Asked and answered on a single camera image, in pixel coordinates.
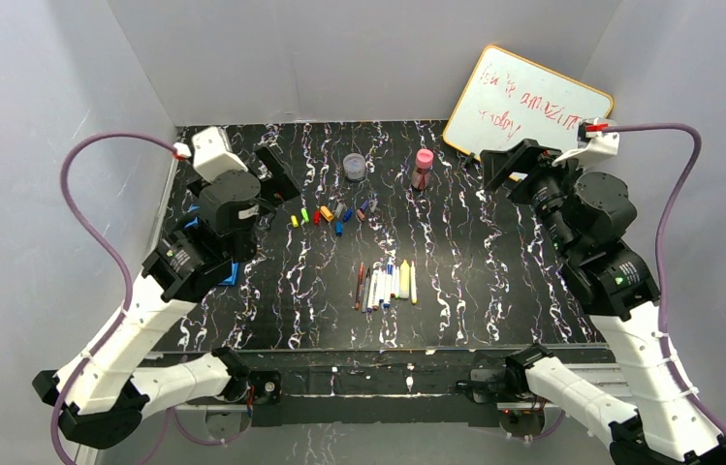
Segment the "yellow highlighter cap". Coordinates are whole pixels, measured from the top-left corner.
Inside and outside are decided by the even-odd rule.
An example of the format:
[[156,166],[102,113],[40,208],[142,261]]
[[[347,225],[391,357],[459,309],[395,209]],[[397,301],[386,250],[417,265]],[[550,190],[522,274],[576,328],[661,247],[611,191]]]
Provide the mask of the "yellow highlighter cap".
[[331,222],[331,221],[333,221],[333,220],[334,220],[334,215],[333,215],[333,213],[332,213],[332,212],[331,212],[331,211],[330,211],[330,210],[329,210],[329,209],[328,209],[328,208],[327,208],[326,206],[322,205],[322,206],[320,207],[320,213],[321,213],[322,217],[323,217],[323,218],[324,218],[324,219],[325,219],[325,220],[326,220],[327,222]]

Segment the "purple white marker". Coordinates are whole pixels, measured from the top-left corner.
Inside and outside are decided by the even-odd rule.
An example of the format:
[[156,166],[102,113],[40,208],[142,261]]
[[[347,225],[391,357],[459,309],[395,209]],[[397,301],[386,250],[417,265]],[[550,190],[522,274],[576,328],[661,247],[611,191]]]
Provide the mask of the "purple white marker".
[[371,272],[371,278],[369,282],[369,290],[366,302],[366,311],[371,313],[379,307],[379,296],[378,296],[378,281],[379,281],[379,270],[374,269]]

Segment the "blue capped white marker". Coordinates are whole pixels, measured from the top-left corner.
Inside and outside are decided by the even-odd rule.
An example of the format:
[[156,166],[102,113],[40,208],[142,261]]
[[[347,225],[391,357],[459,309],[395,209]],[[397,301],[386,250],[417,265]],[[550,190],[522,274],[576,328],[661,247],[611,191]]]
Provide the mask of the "blue capped white marker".
[[385,309],[388,309],[391,307],[391,284],[392,284],[391,267],[392,267],[392,265],[393,265],[392,262],[388,262],[383,269],[384,273],[388,275],[388,291],[389,291],[388,292],[388,301],[387,301],[388,306]]

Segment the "checkered black white pen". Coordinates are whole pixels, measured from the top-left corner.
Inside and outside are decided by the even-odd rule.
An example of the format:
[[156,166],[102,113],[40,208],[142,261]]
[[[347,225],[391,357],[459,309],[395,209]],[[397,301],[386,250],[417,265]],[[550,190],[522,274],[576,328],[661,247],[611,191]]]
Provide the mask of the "checkered black white pen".
[[366,271],[364,280],[363,280],[363,293],[362,293],[362,300],[361,300],[361,311],[367,313],[368,310],[368,297],[369,297],[369,290],[370,290],[370,283],[371,283],[371,267],[368,268]]

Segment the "orange yellow highlighter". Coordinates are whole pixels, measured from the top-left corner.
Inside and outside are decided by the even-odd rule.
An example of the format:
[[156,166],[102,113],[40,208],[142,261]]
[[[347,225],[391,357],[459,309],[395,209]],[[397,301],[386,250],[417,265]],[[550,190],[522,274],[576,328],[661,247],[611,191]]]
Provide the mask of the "orange yellow highlighter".
[[404,260],[399,266],[398,275],[398,297],[401,299],[410,298],[410,273],[411,265],[407,260]]

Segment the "blue red marker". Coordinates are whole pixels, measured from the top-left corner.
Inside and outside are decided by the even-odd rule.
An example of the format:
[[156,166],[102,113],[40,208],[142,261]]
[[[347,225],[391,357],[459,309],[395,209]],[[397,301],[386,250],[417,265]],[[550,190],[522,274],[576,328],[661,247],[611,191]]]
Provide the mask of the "blue red marker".
[[378,302],[381,309],[388,306],[388,275],[381,273],[378,278]]

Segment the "red capped white marker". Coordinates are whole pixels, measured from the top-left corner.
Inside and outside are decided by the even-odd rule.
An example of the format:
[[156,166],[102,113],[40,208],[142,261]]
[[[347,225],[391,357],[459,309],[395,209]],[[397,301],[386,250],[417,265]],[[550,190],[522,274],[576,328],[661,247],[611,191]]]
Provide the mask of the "red capped white marker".
[[399,267],[393,264],[391,267],[391,299],[399,298]]

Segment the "yellow capped pen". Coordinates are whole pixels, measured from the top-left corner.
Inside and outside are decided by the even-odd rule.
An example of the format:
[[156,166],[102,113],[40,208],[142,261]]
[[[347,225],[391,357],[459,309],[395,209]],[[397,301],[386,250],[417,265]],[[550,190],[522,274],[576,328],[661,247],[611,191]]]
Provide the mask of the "yellow capped pen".
[[416,264],[414,262],[410,263],[410,271],[409,271],[409,293],[410,293],[410,300],[413,305],[416,305],[418,303],[418,288],[417,288],[417,272],[416,272]]

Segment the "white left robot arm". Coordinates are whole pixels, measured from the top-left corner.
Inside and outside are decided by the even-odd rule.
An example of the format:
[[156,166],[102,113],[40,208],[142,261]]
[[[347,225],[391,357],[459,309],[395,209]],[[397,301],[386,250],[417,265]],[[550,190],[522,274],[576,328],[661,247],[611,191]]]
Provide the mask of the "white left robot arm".
[[156,413],[191,400],[239,400],[251,371],[232,349],[169,367],[143,359],[180,319],[231,277],[258,249],[257,222],[300,189],[276,148],[254,150],[260,170],[221,170],[194,182],[197,206],[129,277],[120,308],[85,349],[58,370],[44,370],[33,388],[54,413],[56,438],[105,450]]

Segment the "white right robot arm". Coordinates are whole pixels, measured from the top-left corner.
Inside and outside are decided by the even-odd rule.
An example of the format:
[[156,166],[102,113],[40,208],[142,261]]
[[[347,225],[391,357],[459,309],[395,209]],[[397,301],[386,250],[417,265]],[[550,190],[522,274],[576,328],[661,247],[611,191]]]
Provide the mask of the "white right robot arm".
[[660,322],[660,291],[643,258],[624,242],[637,211],[627,185],[585,170],[573,155],[524,139],[480,155],[484,186],[513,173],[511,202],[529,205],[547,230],[569,293],[603,334],[630,389],[609,395],[535,344],[506,357],[477,395],[532,394],[584,425],[617,464],[726,464],[726,432],[697,406]]

